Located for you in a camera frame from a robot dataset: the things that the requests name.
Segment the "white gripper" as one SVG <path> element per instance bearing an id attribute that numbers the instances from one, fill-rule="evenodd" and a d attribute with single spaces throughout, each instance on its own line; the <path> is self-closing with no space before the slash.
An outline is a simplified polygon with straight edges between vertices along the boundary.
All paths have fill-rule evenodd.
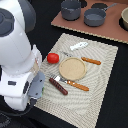
<path id="1" fill-rule="evenodd" d="M 30 98 L 38 99 L 42 95 L 45 75 L 38 72 L 34 76 L 31 72 L 16 76 L 2 72 L 0 80 L 0 95 L 7 105 L 18 111 L 24 111 Z"/>

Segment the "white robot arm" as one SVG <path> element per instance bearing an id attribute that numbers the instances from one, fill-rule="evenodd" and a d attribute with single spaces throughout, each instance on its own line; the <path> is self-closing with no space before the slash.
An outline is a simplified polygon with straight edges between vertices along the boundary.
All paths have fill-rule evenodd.
<path id="1" fill-rule="evenodd" d="M 0 0 L 0 95 L 14 110 L 24 111 L 29 98 L 41 97 L 45 76 L 42 55 L 26 35 L 36 14 L 28 0 Z"/>

